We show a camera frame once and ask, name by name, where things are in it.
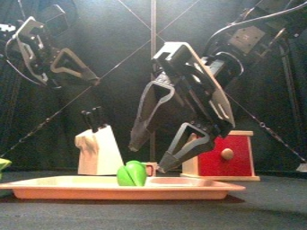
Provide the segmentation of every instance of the plastic tray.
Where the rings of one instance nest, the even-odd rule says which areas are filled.
[[[184,177],[148,177],[144,187],[118,186],[114,176],[54,176],[0,184],[20,199],[224,199],[242,186]]]

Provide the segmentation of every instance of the black table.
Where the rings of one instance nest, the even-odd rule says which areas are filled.
[[[72,172],[5,172],[1,182]],[[0,198],[0,229],[307,229],[307,180],[261,176],[222,200]]]

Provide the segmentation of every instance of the green pepper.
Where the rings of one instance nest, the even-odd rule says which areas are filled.
[[[120,186],[144,186],[146,182],[146,166],[138,161],[129,161],[117,170]]]
[[[1,171],[12,164],[6,159],[0,158],[0,179],[2,177]]]

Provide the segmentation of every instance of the red cabinet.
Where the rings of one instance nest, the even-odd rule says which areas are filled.
[[[216,147],[182,163],[181,176],[212,180],[258,181],[253,175],[252,131],[232,131],[216,138]]]

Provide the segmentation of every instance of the drawer knob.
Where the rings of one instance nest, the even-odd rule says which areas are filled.
[[[221,153],[220,153],[221,157],[224,160],[230,160],[233,158],[233,151],[229,148],[225,148]]]

